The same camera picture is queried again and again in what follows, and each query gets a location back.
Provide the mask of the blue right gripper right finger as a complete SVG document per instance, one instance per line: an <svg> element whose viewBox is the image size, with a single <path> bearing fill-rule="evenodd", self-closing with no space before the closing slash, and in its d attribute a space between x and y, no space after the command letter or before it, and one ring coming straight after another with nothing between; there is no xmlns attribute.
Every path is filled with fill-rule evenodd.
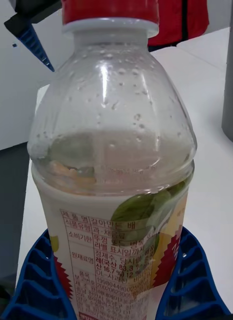
<svg viewBox="0 0 233 320"><path fill-rule="evenodd" d="M157 320L214 320L231 312L219 295L197 238L182 229L176 266L158 305Z"/></svg>

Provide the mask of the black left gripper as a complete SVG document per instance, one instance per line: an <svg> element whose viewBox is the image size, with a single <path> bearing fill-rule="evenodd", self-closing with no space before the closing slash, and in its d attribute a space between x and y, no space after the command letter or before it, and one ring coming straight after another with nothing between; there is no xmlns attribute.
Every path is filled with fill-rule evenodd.
<svg viewBox="0 0 233 320"><path fill-rule="evenodd" d="M14 10L17 14L4 22L6 29L52 72L54 72L55 69L51 64L31 21L25 17L45 18L61 8L62 3L60 0L16 0Z"/></svg>

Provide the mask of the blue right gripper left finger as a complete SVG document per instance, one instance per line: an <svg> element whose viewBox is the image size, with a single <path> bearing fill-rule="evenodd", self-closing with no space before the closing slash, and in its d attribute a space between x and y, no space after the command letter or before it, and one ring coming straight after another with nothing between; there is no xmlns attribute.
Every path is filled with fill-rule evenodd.
<svg viewBox="0 0 233 320"><path fill-rule="evenodd" d="M74 310L57 276L48 231L22 264L15 293L2 320L72 320Z"/></svg>

